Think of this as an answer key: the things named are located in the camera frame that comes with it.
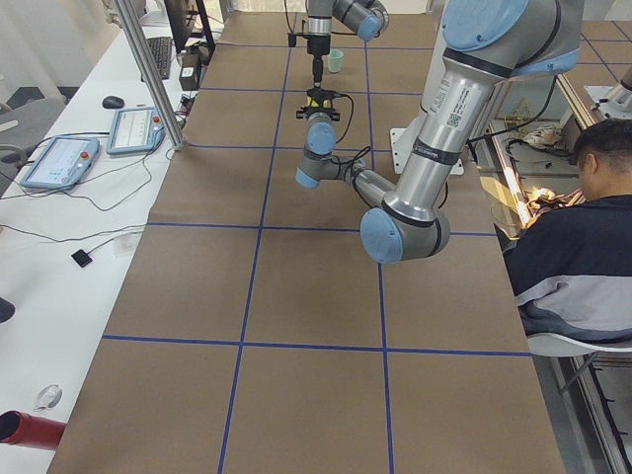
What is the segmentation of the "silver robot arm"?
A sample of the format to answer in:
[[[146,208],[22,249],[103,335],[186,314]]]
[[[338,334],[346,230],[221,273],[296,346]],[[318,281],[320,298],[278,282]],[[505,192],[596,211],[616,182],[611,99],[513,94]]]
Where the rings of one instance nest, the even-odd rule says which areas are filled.
[[[354,188],[370,207],[360,238],[374,261],[398,263],[437,254],[450,230],[435,203],[493,89],[500,82],[572,69],[579,58],[584,6],[582,1],[447,2],[439,28],[444,72],[426,113],[413,125],[408,158],[392,184],[361,159],[335,155],[336,94],[321,86],[333,20],[370,41],[387,28],[386,9],[378,1],[308,2],[302,37],[313,56],[314,86],[307,92],[308,105],[297,112],[308,131],[296,182],[315,188],[323,180],[341,180]]]
[[[330,53],[334,19],[365,42],[377,38],[389,25],[389,14],[380,1],[321,0],[307,2],[306,26],[288,34],[288,45],[296,46],[297,38],[307,40],[307,52],[313,56],[312,77],[315,87],[323,78],[324,60]]]

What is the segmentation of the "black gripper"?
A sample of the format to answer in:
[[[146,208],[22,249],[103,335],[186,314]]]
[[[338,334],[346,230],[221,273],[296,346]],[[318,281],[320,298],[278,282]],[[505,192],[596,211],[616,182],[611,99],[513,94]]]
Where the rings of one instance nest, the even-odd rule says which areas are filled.
[[[295,116],[298,119],[309,119],[314,114],[325,114],[330,119],[339,119],[340,113],[334,107],[334,100],[342,97],[341,93],[333,90],[326,90],[322,88],[311,88],[306,91],[308,97],[320,97],[322,99],[322,106],[320,108],[310,108],[307,105],[301,107],[295,112]]]
[[[323,77],[323,59],[322,56],[328,54],[328,36],[327,35],[308,35],[307,51],[313,55],[312,75],[315,87],[320,87]]]

